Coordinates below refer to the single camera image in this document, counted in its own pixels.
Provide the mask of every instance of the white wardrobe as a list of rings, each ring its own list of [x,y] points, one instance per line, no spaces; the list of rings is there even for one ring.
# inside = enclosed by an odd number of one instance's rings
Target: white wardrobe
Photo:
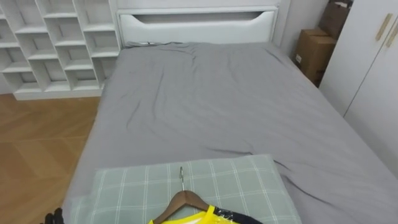
[[[355,1],[320,90],[398,176],[398,1]]]

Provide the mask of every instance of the cubby shelf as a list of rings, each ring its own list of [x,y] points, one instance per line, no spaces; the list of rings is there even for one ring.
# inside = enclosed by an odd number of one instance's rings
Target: cubby shelf
[[[0,73],[17,100],[100,96],[120,52],[113,0],[0,0]]]
[[[31,72],[32,69],[27,62],[12,62],[6,67],[3,73],[19,73],[19,72]]]

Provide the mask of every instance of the pillowcase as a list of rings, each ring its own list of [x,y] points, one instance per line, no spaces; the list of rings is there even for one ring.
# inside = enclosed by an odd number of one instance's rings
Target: pillowcase
[[[182,190],[206,203],[242,213],[262,223],[301,223],[274,161],[269,155],[210,159],[100,170],[91,195],[78,200],[73,223],[148,223]],[[197,213],[185,207],[171,219]]]

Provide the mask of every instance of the gray bed sheet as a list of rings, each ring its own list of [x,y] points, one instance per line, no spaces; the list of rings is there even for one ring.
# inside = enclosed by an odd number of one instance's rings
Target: gray bed sheet
[[[116,63],[66,220],[96,169],[269,153],[303,223],[398,223],[398,180],[272,44],[137,47]]]

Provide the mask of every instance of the herringbone floor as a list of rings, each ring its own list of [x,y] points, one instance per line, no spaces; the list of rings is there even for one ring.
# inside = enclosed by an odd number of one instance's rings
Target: herringbone floor
[[[0,95],[0,223],[39,224],[61,206],[98,102]]]

